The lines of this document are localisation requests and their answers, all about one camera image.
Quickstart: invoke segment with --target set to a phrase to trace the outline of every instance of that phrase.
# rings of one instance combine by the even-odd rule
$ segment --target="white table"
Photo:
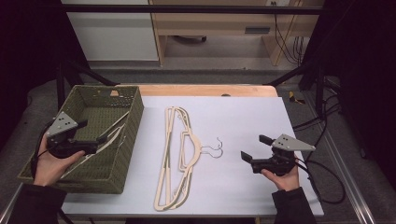
[[[143,96],[143,103],[145,110],[124,192],[120,195],[69,194],[63,206],[66,214],[89,217],[262,217],[276,213],[271,196],[276,186],[262,175],[253,174],[250,165],[241,160],[240,151],[255,159],[267,159],[272,151],[259,142],[259,134],[271,138],[278,138],[282,133],[294,136],[281,98]],[[194,166],[187,201],[178,209],[157,212],[153,204],[163,160],[164,109],[170,105],[188,111],[192,131],[204,146],[216,147],[218,137],[223,143],[224,154],[219,159],[201,155]],[[302,159],[300,152],[296,155]],[[177,176],[173,175],[173,178],[176,183]],[[320,203],[302,170],[300,183],[314,215],[322,216]]]

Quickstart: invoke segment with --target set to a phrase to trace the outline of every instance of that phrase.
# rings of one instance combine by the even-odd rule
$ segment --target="metal hook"
[[[201,154],[208,154],[208,155],[210,155],[211,157],[213,157],[213,158],[215,158],[215,159],[218,159],[218,158],[220,158],[221,156],[222,156],[222,154],[223,154],[223,149],[222,149],[222,142],[219,140],[219,138],[217,138],[218,139],[218,141],[220,142],[220,144],[218,145],[218,148],[213,148],[213,147],[210,147],[210,146],[206,146],[206,147],[210,147],[212,150],[215,150],[215,151],[217,151],[217,150],[220,150],[220,155],[218,155],[218,156],[213,156],[210,152],[208,152],[208,151],[202,151],[201,152]]]

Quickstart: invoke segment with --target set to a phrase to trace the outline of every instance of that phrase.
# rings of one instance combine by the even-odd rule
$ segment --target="green wicker basket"
[[[113,134],[98,147],[103,148],[102,151],[86,161],[85,157],[80,159],[54,187],[71,193],[122,193],[143,109],[136,86],[75,86],[60,110],[74,121],[88,120],[88,125],[78,129],[74,139],[95,140],[110,127],[108,132]],[[127,112],[128,115],[117,122]],[[25,183],[33,182],[30,162],[18,178]]]

